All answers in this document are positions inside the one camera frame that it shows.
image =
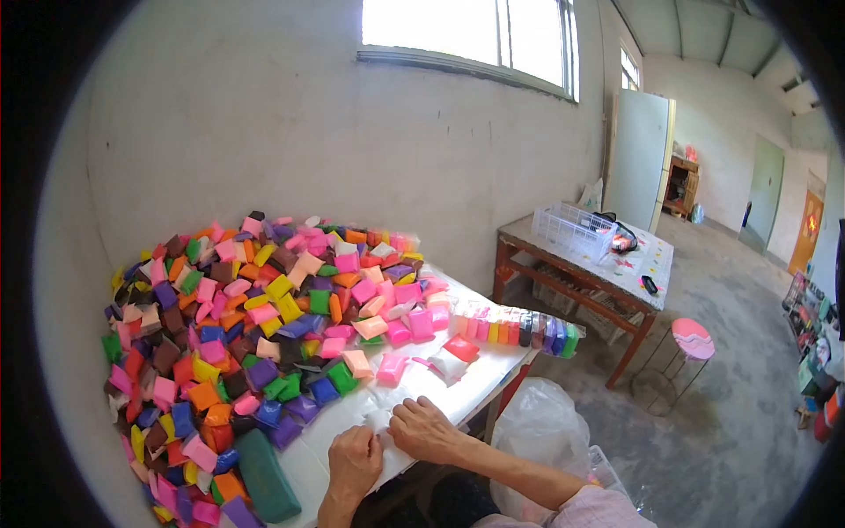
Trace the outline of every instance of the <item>storage crate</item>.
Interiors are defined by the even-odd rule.
[[[614,313],[627,319],[628,322],[634,326],[642,323],[642,320],[645,318],[643,312],[632,310],[620,305],[604,291],[594,291],[590,294],[590,298],[593,301],[597,301],[602,306],[610,308]],[[598,332],[608,345],[612,345],[617,339],[625,334],[625,330],[622,330],[620,327],[613,324],[610,319],[593,312],[590,308],[587,308],[584,305],[580,305],[578,307],[578,311],[575,312],[575,316],[588,323],[596,332]]]
[[[616,224],[573,205],[557,202],[534,210],[531,233],[566,251],[598,261],[610,249]]]
[[[597,445],[590,446],[590,473],[604,489],[612,489],[628,497],[628,500],[631,499],[628,492],[625,491],[622,481],[616,475],[616,471],[608,462],[608,457],[604,456],[602,448]]]
[[[564,274],[559,269],[554,268],[553,266],[543,264],[537,271],[544,275],[553,277],[555,280],[563,282],[570,288],[575,287],[574,284],[564,279]],[[538,301],[542,302],[546,306],[554,308],[563,315],[569,315],[578,305],[577,302],[575,302],[575,299],[568,297],[559,291],[553,290],[537,280],[534,281],[532,295]]]

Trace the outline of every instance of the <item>window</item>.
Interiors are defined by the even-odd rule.
[[[636,67],[636,63],[631,58],[631,55],[622,49],[622,87],[627,90],[640,89],[640,70]]]
[[[573,0],[363,0],[358,60],[468,73],[578,101]]]

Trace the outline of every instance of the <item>ceiling beam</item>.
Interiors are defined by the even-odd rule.
[[[761,18],[757,15],[751,14],[750,12],[746,12],[742,8],[735,8],[734,6],[727,5],[726,3],[719,2],[719,0],[686,0],[686,1],[692,2],[692,3],[703,3],[705,5],[713,6],[714,8],[725,9],[727,11],[730,11],[731,13],[738,14],[740,16],[751,17],[752,19],[757,19],[757,20],[764,20],[763,18]]]
[[[684,32],[681,30],[681,12],[678,10],[678,0],[675,0],[675,19],[678,20],[678,43],[681,46],[681,60],[684,60]]]
[[[748,6],[745,5],[745,0],[739,0],[739,6],[745,11],[747,14],[751,14],[751,11],[748,9]]]
[[[619,16],[622,17],[622,21],[625,22],[625,26],[628,27],[628,31],[631,33],[631,38],[634,39],[634,43],[636,44],[636,49],[639,50],[640,55],[643,57],[646,56],[646,53],[642,51],[642,46],[640,45],[640,39],[636,38],[636,33],[634,32],[634,28],[631,27],[631,23],[628,21],[628,17],[625,16],[624,11],[619,6],[619,2],[617,0],[610,0],[613,3],[613,6],[616,8],[616,12],[619,13]]]
[[[766,69],[766,66],[768,66],[769,63],[771,62],[771,60],[773,58],[775,58],[775,55],[777,54],[777,50],[780,49],[780,47],[781,47],[781,42],[780,41],[775,42],[774,46],[772,46],[771,49],[769,50],[769,52],[766,54],[766,56],[763,57],[763,61],[760,63],[759,66],[757,66],[757,69],[754,70],[754,72],[751,74],[751,77],[753,77],[754,79],[757,79],[757,75],[760,75],[761,73],[763,73],[763,70]]]
[[[722,67],[722,61],[725,59],[725,52],[728,50],[728,44],[731,41],[731,35],[733,34],[733,19],[736,18],[736,15],[731,12],[731,21],[728,24],[728,36],[725,37],[725,43],[722,45],[722,53],[719,55],[719,68]]]

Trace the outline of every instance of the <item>window sill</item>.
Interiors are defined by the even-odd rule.
[[[441,72],[471,75],[479,79],[490,79],[497,83],[527,88],[543,94],[552,95],[558,99],[576,104],[566,90],[547,80],[534,77],[512,68],[480,63],[464,57],[449,55],[448,53],[428,52],[410,47],[371,46],[361,45],[358,48],[357,60],[360,63],[386,63],[414,68],[435,69]]]

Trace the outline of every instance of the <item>green door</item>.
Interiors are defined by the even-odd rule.
[[[768,139],[757,136],[754,154],[754,177],[751,180],[751,213],[749,227],[769,246],[771,227],[775,223],[777,202],[783,180],[783,150]]]

